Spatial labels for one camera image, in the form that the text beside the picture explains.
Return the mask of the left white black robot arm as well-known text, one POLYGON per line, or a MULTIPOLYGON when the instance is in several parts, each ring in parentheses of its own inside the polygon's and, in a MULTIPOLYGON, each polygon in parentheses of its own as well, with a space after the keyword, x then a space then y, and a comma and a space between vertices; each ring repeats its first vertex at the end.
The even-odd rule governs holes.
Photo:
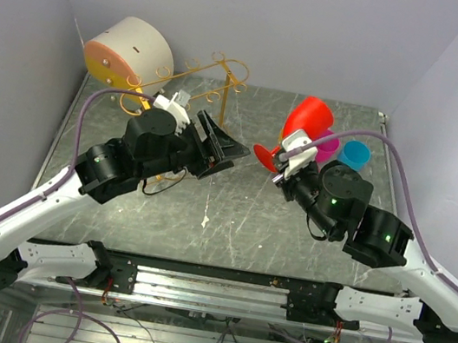
POLYGON ((0 290, 18 280, 68 277, 100 287, 113 275, 106 248, 34 244, 31 238, 77 211, 134 192, 155 175, 185 170, 197 179, 231 168, 249 149, 203 110, 197 122, 177 104, 156 103, 125 134, 78 155, 52 179, 0 208, 0 290))

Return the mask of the blue plastic wine glass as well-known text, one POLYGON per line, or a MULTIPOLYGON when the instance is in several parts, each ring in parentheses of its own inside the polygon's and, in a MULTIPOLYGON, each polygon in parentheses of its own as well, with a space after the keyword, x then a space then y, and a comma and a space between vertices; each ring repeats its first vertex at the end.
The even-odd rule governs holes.
POLYGON ((352 168, 359 171, 369 162, 371 152, 367 145, 358 141, 350 141, 342 146, 338 153, 337 159, 352 168))

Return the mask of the red plastic wine glass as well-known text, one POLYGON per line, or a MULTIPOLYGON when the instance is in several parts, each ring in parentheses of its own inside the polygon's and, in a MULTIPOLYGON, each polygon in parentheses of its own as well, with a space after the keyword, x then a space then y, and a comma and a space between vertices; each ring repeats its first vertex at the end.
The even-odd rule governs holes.
POLYGON ((266 169, 271 173, 276 173, 273 157, 280 150, 281 142, 286 136, 302 129, 311 139, 318 139, 326 129, 333 125, 334 120, 333 112, 324 101, 314 96, 308 96, 287 116, 285 125, 279 132, 277 147, 268 149, 256 143, 253 145, 253 152, 266 169))

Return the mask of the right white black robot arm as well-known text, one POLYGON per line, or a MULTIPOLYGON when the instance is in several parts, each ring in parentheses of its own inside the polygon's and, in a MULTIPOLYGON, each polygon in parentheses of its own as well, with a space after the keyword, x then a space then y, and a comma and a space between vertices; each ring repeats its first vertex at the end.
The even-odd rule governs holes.
POLYGON ((351 259, 398 280, 406 294, 377 294, 338 286, 316 298, 315 319, 395 328, 423 343, 458 343, 458 280, 428 263, 412 230, 389 211, 370 205, 373 185, 339 161, 308 162, 292 175, 273 179, 287 201, 295 201, 320 229, 320 241, 341 243, 351 259))

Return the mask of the beige cylindrical toy box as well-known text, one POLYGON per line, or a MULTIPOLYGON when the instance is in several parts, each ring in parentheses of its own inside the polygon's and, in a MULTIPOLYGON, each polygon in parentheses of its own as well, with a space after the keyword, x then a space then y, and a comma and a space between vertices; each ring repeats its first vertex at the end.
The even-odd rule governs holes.
POLYGON ((83 46, 89 74, 107 87, 141 89, 154 96, 173 74, 173 53, 164 36, 136 16, 91 38, 83 46))

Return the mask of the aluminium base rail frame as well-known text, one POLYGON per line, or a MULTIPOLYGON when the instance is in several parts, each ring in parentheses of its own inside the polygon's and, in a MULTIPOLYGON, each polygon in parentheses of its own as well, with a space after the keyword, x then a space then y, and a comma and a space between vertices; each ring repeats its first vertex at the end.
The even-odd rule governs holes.
POLYGON ((52 279, 0 292, 0 343, 417 343, 398 330, 306 324, 283 288, 140 267, 133 292, 52 279))

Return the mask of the magenta plastic wine glass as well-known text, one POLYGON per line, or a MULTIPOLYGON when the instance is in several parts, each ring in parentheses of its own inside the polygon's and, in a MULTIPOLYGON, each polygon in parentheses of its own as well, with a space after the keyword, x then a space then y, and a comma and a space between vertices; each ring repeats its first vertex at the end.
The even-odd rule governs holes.
POLYGON ((323 163, 331 159, 340 147, 340 140, 335 138, 317 145, 316 162, 323 163))

